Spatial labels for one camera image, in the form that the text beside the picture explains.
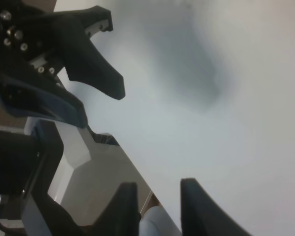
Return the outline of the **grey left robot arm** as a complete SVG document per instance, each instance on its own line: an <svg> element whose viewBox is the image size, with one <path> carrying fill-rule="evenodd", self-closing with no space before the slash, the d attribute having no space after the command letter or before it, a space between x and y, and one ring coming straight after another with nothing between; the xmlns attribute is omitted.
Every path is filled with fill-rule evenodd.
<svg viewBox="0 0 295 236"><path fill-rule="evenodd" d="M137 233L136 185L121 185L99 219L78 226L48 190L63 154L56 122L88 125L82 102L57 82L70 80L111 98L125 97L123 77L91 43L112 31L100 6L46 13L0 0L0 104L12 116L36 117L30 135L0 131L0 230L10 236L131 236Z"/></svg>

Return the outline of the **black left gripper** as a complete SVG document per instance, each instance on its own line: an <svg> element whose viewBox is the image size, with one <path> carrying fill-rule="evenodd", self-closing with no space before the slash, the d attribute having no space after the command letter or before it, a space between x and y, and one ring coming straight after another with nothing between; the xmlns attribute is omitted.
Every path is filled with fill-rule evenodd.
<svg viewBox="0 0 295 236"><path fill-rule="evenodd" d="M100 6L45 12L21 0L0 0L0 104L14 117L85 128L82 102L55 77L65 67L70 81L123 99L123 76L90 40L98 31L112 30L111 12Z"/></svg>

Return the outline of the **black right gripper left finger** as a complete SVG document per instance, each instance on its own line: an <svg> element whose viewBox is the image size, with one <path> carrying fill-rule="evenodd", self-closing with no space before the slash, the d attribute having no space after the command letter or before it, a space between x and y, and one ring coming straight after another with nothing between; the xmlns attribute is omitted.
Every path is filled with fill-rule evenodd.
<svg viewBox="0 0 295 236"><path fill-rule="evenodd" d="M137 236L141 215L137 185L123 183L92 226L93 236Z"/></svg>

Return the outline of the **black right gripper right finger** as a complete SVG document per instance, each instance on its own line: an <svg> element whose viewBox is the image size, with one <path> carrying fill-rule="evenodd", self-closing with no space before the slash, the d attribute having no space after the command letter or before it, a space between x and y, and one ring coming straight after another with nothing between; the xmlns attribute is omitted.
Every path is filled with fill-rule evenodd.
<svg viewBox="0 0 295 236"><path fill-rule="evenodd" d="M180 181L181 229L184 236L248 236L194 178Z"/></svg>

